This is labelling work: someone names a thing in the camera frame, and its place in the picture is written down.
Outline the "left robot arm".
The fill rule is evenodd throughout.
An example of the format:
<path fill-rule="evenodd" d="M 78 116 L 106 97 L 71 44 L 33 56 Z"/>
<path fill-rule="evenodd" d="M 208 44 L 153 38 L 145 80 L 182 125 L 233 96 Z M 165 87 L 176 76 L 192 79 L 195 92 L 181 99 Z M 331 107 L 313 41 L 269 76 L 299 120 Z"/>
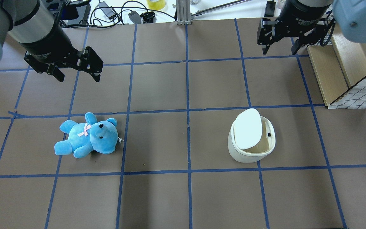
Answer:
<path fill-rule="evenodd" d="M 103 61 L 91 47 L 79 51 L 61 21 L 76 19 L 89 0 L 0 0 L 0 61 L 7 35 L 25 49 L 25 62 L 37 73 L 63 82 L 61 68 L 86 72 L 100 81 Z"/>

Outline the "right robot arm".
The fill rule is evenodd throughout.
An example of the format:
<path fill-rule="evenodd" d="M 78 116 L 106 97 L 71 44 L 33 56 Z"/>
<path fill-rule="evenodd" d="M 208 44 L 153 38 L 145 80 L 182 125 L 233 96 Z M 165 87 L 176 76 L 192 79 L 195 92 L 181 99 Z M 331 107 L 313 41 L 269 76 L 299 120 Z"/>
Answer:
<path fill-rule="evenodd" d="M 186 40 L 212 36 L 210 47 L 195 47 L 195 51 L 221 53 L 227 51 L 226 43 L 233 37 L 233 29 L 228 29 L 229 20 L 209 21 L 208 28 L 200 28 L 202 21 L 189 25 L 177 22 L 139 24 L 136 35 L 126 37 L 135 41 L 134 61 L 161 62 L 166 57 L 183 59 Z M 282 39 L 296 37 L 291 48 L 296 54 L 304 45 L 318 42 L 334 25 L 340 27 L 348 41 L 366 43 L 366 0 L 286 0 L 279 16 L 254 18 L 250 28 L 251 41 L 266 55 L 273 44 Z"/>

